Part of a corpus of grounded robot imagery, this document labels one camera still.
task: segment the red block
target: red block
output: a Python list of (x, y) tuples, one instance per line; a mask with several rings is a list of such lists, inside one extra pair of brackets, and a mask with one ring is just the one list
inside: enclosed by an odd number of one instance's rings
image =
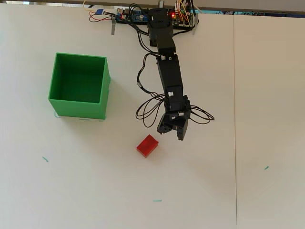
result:
[(158, 141), (151, 135), (148, 135), (137, 147), (137, 150), (144, 156), (148, 155), (158, 146)]

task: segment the green box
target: green box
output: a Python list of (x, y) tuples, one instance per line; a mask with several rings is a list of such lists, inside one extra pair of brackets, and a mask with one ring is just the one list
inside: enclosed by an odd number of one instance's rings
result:
[(59, 116), (106, 118), (106, 57), (56, 53), (49, 102)]

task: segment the black cable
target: black cable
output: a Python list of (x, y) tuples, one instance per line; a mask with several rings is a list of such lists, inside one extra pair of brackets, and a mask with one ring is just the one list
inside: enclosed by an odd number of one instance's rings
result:
[[(202, 112), (203, 114), (206, 115), (206, 117), (202, 117), (201, 115), (197, 114), (197, 113), (194, 112), (193, 110)], [(195, 116), (197, 116), (197, 117), (200, 117), (201, 119), (207, 121), (207, 122), (204, 122), (204, 123), (200, 123), (200, 122), (198, 122), (198, 121), (196, 121), (196, 120), (194, 120), (194, 119), (192, 119), (192, 118), (190, 117), (190, 119), (191, 119), (193, 122), (198, 123), (198, 124), (201, 124), (201, 125), (208, 124), (209, 122), (215, 120), (215, 118), (214, 118), (213, 115), (211, 115), (211, 114), (208, 113), (207, 111), (205, 111), (205, 110), (203, 110), (202, 108), (200, 108), (200, 107), (198, 107), (198, 106), (195, 106), (195, 105), (191, 105), (191, 113), (192, 113), (193, 115), (195, 115)]]
[[(158, 116), (158, 113), (159, 113), (160, 106), (161, 106), (161, 104), (164, 102), (164, 99), (163, 99), (163, 100), (160, 100), (160, 101), (159, 101), (152, 109), (150, 109), (148, 112), (145, 112), (146, 107), (148, 106), (148, 104), (149, 104), (152, 100), (157, 99), (157, 98), (162, 98), (163, 96), (164, 96), (164, 94), (159, 94), (159, 95), (157, 95), (157, 96), (152, 97), (151, 99), (145, 101), (145, 102), (138, 108), (138, 110), (136, 111), (136, 118), (139, 119), (139, 120), (142, 120), (145, 127), (150, 128), (150, 127), (153, 126), (153, 124), (155, 123), (155, 121), (156, 121), (156, 119), (157, 119), (157, 116)], [(139, 112), (140, 112), (140, 110), (142, 109), (143, 106), (145, 106), (144, 109), (143, 109), (143, 114), (139, 114)], [(156, 115), (155, 115), (155, 117), (154, 117), (154, 120), (153, 120), (152, 124), (147, 125), (147, 124), (145, 123), (145, 119), (148, 118), (150, 115), (152, 115), (152, 114), (154, 113), (155, 110), (157, 110), (157, 111), (156, 111)]]
[(131, 27), (133, 27), (136, 31), (140, 32), (141, 34), (148, 36), (148, 32), (145, 32), (145, 31), (141, 30), (136, 24), (134, 24), (131, 21), (128, 21), (128, 20), (126, 20), (124, 18), (121, 18), (121, 17), (119, 17), (118, 15), (116, 15), (114, 13), (109, 13), (109, 12), (104, 11), (104, 14), (108, 15), (108, 16), (112, 16), (112, 17), (114, 17), (117, 20), (121, 20), (123, 23), (130, 25)]
[(143, 85), (141, 84), (141, 81), (140, 81), (141, 73), (143, 72), (143, 70), (144, 70), (144, 68), (145, 68), (146, 59), (147, 59), (147, 57), (148, 57), (149, 55), (154, 56), (154, 57), (159, 57), (158, 55), (153, 54), (153, 53), (147, 53), (147, 54), (144, 56), (144, 58), (143, 58), (143, 66), (142, 66), (142, 68), (141, 68), (141, 69), (139, 70), (139, 72), (138, 72), (137, 84), (138, 84), (138, 86), (141, 88), (141, 90), (144, 91), (145, 93), (147, 93), (147, 94), (152, 94), (152, 95), (158, 95), (156, 92), (150, 92), (150, 91), (148, 91), (147, 89), (145, 89), (145, 88), (143, 87)]

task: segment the microcontroller board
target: microcontroller board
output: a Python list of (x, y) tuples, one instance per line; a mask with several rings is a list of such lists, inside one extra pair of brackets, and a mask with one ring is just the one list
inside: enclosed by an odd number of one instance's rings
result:
[[(133, 10), (118, 8), (117, 23), (124, 23), (122, 19), (132, 21), (134, 24), (146, 25), (148, 22), (148, 9), (145, 10)], [(181, 11), (173, 11), (173, 9), (167, 9), (168, 17), (172, 22), (172, 26), (175, 30), (186, 30), (193, 27), (193, 13)]]

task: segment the white table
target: white table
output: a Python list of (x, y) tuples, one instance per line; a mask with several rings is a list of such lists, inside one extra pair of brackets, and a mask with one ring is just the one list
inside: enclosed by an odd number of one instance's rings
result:
[[(83, 9), (8, 4), (0, 21), (1, 229), (236, 228), (233, 16), (200, 15), (195, 36), (174, 38), (185, 93), (216, 118), (189, 123), (184, 141), (134, 117), (148, 96), (131, 27), (111, 36)], [(108, 58), (104, 122), (54, 116), (56, 52)], [(142, 83), (162, 91), (155, 60)], [(159, 146), (145, 159), (135, 148), (148, 134)]]
[(239, 229), (305, 228), (304, 26), (234, 18)]

